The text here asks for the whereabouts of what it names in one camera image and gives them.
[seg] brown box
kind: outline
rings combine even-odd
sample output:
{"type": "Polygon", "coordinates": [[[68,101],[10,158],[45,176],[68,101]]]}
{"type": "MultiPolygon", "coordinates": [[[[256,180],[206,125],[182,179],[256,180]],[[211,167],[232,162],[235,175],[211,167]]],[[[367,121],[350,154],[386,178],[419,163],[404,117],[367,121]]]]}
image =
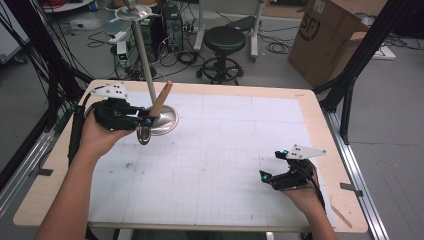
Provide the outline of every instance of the brown box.
{"type": "Polygon", "coordinates": [[[312,87],[341,73],[369,27],[329,0],[310,0],[289,62],[312,87]]]}
{"type": "MultiPolygon", "coordinates": [[[[115,7],[124,6],[124,0],[114,0],[115,7]]],[[[144,5],[153,5],[155,4],[155,0],[137,0],[137,3],[144,5]]]]}

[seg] wooden stick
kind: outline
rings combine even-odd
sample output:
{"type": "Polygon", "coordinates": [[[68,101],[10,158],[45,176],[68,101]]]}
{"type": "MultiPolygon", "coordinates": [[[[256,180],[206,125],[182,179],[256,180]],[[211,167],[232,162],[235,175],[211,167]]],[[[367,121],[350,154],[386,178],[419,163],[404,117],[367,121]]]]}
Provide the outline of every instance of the wooden stick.
{"type": "Polygon", "coordinates": [[[172,84],[173,83],[170,80],[168,80],[166,82],[166,84],[163,87],[162,91],[160,92],[158,98],[153,103],[153,106],[150,109],[149,117],[157,117],[157,116],[159,116],[160,109],[162,108],[163,103],[165,102],[166,98],[168,97],[169,92],[171,91],[172,84]]]}

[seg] gray floor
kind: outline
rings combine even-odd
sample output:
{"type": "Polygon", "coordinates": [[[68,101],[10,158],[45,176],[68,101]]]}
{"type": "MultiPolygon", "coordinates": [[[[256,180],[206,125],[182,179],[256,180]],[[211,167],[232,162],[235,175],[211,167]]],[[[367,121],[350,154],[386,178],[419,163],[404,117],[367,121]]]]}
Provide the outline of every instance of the gray floor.
{"type": "MultiPolygon", "coordinates": [[[[299,21],[264,19],[263,30],[298,26],[299,21]]],[[[110,46],[88,48],[87,37],[93,32],[67,35],[72,53],[96,78],[114,76],[110,46]]],[[[273,36],[292,39],[295,30],[273,32],[273,36]]],[[[249,47],[233,55],[245,70],[239,79],[242,86],[310,89],[305,80],[287,62],[287,55],[268,52],[259,40],[259,58],[249,59],[249,47]]],[[[372,60],[357,81],[349,128],[354,154],[371,191],[390,239],[423,239],[424,237],[424,52],[390,48],[395,61],[372,60]]],[[[204,50],[204,57],[212,52],[204,50]]],[[[175,58],[167,57],[172,63],[175,58]]],[[[184,68],[154,64],[160,74],[176,83],[208,84],[195,77],[197,68],[169,76],[184,68]]],[[[44,93],[30,64],[0,66],[0,169],[14,154],[23,139],[46,109],[44,93]]],[[[17,227],[12,219],[31,186],[28,178],[8,211],[0,216],[2,239],[31,239],[36,228],[17,227]]],[[[101,239],[112,239],[112,229],[95,229],[101,239]]],[[[276,233],[276,239],[297,239],[295,234],[276,233]]],[[[340,239],[372,239],[369,233],[339,234],[340,239]]]]}

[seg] black stool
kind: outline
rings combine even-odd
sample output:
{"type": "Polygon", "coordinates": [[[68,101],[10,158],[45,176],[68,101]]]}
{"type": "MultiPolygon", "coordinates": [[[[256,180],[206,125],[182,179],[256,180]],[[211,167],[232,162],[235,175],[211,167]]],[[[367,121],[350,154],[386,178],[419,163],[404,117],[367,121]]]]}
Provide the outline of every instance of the black stool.
{"type": "Polygon", "coordinates": [[[214,27],[205,33],[203,42],[215,52],[216,57],[207,60],[196,72],[196,76],[200,78],[204,74],[211,80],[211,84],[234,81],[238,86],[237,77],[243,76],[244,71],[236,61],[227,56],[244,48],[244,34],[233,27],[214,27]]]}

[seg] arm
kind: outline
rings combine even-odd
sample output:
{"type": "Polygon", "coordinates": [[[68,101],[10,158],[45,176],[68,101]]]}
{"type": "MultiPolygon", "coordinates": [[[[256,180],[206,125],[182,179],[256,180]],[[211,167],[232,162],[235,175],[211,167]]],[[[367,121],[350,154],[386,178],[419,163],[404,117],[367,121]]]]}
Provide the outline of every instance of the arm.
{"type": "MultiPolygon", "coordinates": [[[[314,180],[318,183],[316,176],[316,171],[314,171],[314,180]]],[[[282,190],[281,192],[287,195],[296,207],[305,214],[314,240],[338,239],[314,188],[305,186],[304,188],[282,190]]]]}
{"type": "Polygon", "coordinates": [[[91,179],[99,158],[132,131],[109,131],[90,113],[84,123],[80,148],[35,239],[84,239],[91,179]]]}

